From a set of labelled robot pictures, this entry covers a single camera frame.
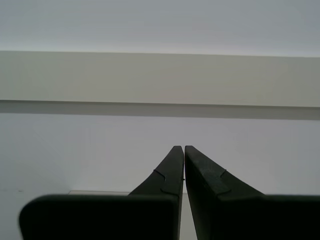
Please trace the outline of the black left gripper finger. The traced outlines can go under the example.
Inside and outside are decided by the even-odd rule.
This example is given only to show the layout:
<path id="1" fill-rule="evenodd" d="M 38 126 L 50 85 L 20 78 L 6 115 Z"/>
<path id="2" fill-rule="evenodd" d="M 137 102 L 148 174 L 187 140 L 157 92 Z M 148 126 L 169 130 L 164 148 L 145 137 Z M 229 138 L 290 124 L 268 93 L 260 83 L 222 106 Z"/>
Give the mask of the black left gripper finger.
<path id="1" fill-rule="evenodd" d="M 317 195 L 267 195 L 198 149 L 184 149 L 185 181 L 199 240 L 317 240 Z"/>
<path id="2" fill-rule="evenodd" d="M 174 146 L 128 195 L 54 194 L 20 211 L 25 240 L 177 240 L 180 237 L 184 152 Z"/>

